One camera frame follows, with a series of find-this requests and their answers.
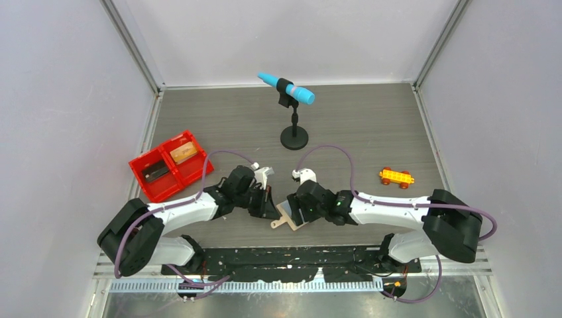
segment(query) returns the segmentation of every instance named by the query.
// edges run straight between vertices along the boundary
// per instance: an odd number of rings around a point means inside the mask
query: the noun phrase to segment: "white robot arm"
[[[121,254],[119,272],[130,276],[148,264],[175,264],[195,270],[203,261],[201,247],[190,237],[162,237],[186,225],[222,217],[235,207],[248,209],[253,217],[278,219],[267,185],[270,167],[255,170],[236,167],[228,178],[206,187],[199,197],[193,195],[175,201],[144,204],[132,199],[118,212],[98,237],[97,243],[115,262],[119,244],[133,221],[154,212],[143,220],[129,237]]]
[[[310,169],[293,171],[292,176],[300,186],[278,207],[290,208],[285,213],[293,229],[323,217],[336,225],[378,223],[413,230],[389,234],[383,240],[381,251],[387,256],[389,268],[439,253],[458,262],[475,260],[482,217],[455,209],[430,208],[432,203],[465,205],[448,191],[435,190],[431,197],[414,198],[376,197],[350,190],[332,193],[316,182],[316,174]]]

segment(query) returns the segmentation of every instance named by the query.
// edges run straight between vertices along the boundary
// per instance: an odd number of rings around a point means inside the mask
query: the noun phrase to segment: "blue microphone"
[[[273,75],[266,74],[266,73],[258,73],[258,77],[264,81],[265,84],[272,86],[273,88],[277,88],[277,81],[279,80]],[[293,84],[287,85],[285,89],[285,93],[292,96],[294,99],[299,101],[300,103],[305,103],[307,105],[311,105],[314,102],[314,93],[309,91],[304,87],[295,86]]]

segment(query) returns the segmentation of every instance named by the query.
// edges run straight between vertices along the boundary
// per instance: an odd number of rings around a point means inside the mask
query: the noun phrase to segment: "red basket compartment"
[[[176,164],[170,152],[187,142],[193,142],[197,154]],[[207,153],[201,148],[195,137],[189,131],[184,131],[182,134],[131,160],[129,166],[146,197],[152,202],[162,202],[203,176],[205,158],[207,158]],[[166,163],[169,172],[152,182],[146,181],[142,171],[161,160]],[[214,169],[211,162],[208,162],[207,174]]]
[[[197,149],[197,154],[184,162],[179,164],[175,163],[170,152],[188,142],[193,142]],[[207,153],[201,148],[195,137],[189,131],[185,131],[181,135],[163,142],[160,146],[163,149],[164,157],[167,159],[169,165],[177,169],[179,178],[185,186],[194,183],[202,177],[203,163],[205,162],[205,158],[207,158]],[[213,164],[209,161],[207,163],[207,174],[211,173],[214,169]]]

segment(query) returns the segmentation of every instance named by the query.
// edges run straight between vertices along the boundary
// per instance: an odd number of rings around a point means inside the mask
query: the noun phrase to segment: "gray table surface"
[[[423,127],[414,94],[408,84],[325,85],[309,87],[316,95],[313,105],[298,108],[299,126],[309,133],[302,150],[283,148],[279,136],[290,125],[291,109],[277,104],[278,94],[270,87],[168,90],[164,94],[152,146],[185,130],[191,131],[207,152],[238,150],[261,166],[272,166],[269,179],[274,202],[285,200],[298,184],[291,171],[302,154],[320,144],[346,148],[356,164],[355,187],[373,195],[416,197],[431,195],[442,183]],[[231,154],[217,154],[207,185],[217,183],[239,164]],[[350,168],[344,154],[320,149],[305,161],[318,182],[333,192],[349,189]],[[410,189],[397,184],[382,185],[379,171],[408,170],[415,177]],[[172,199],[197,192],[200,182]],[[337,227],[320,219],[292,231],[288,225],[270,228],[270,220],[251,217],[236,209],[226,219],[188,225],[169,236],[191,235],[203,247],[303,246],[379,244],[388,233],[404,229],[386,225]]]

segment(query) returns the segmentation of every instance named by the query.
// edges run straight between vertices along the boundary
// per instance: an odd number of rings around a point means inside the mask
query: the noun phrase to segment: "toy car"
[[[415,181],[409,172],[392,171],[390,167],[384,167],[378,175],[380,176],[380,181],[385,186],[389,185],[390,182],[394,182],[395,184],[400,184],[400,189],[407,189]]]

